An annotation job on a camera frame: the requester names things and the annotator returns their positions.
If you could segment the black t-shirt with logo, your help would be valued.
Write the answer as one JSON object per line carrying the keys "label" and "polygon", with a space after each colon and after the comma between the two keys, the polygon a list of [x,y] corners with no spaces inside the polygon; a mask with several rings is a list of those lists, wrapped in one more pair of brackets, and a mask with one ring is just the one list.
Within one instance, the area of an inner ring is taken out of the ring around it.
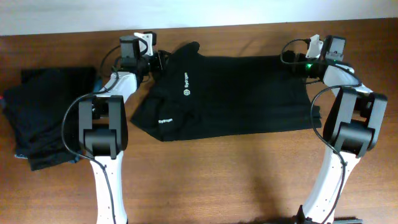
{"label": "black t-shirt with logo", "polygon": [[214,57],[191,42],[172,53],[131,122],[160,141],[319,128],[296,55]]}

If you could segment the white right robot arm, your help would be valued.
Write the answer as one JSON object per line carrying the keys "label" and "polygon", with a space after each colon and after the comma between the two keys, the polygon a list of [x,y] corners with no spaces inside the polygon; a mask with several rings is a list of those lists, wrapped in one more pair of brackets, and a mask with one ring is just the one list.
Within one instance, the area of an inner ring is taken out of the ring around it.
{"label": "white right robot arm", "polygon": [[294,222],[334,223],[335,209],[351,172],[377,143],[387,96],[370,90],[350,64],[337,59],[293,62],[293,66],[297,65],[306,70],[317,68],[317,78],[326,85],[314,96],[314,101],[330,90],[335,101],[322,132],[314,121],[310,122],[314,133],[325,144],[325,154],[315,185],[299,207]]}

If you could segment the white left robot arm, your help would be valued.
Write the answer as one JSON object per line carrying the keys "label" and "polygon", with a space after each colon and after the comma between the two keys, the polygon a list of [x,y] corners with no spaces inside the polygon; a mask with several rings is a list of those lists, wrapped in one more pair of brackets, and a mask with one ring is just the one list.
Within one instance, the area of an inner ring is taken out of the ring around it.
{"label": "white left robot arm", "polygon": [[124,57],[121,68],[113,68],[109,81],[97,93],[78,102],[78,141],[93,169],[97,223],[127,223],[123,202],[122,163],[128,144],[125,103],[149,72],[164,70],[169,52],[134,58]]}

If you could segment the stack of folded dark clothes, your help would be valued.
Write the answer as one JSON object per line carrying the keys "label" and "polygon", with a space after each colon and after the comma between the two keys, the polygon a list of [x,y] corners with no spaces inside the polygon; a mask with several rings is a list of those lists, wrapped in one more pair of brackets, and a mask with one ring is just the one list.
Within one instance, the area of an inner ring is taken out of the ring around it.
{"label": "stack of folded dark clothes", "polygon": [[16,139],[14,155],[27,159],[32,171],[76,163],[63,145],[61,125],[70,104],[91,93],[93,67],[39,68],[21,71],[21,84],[4,91],[3,112]]}

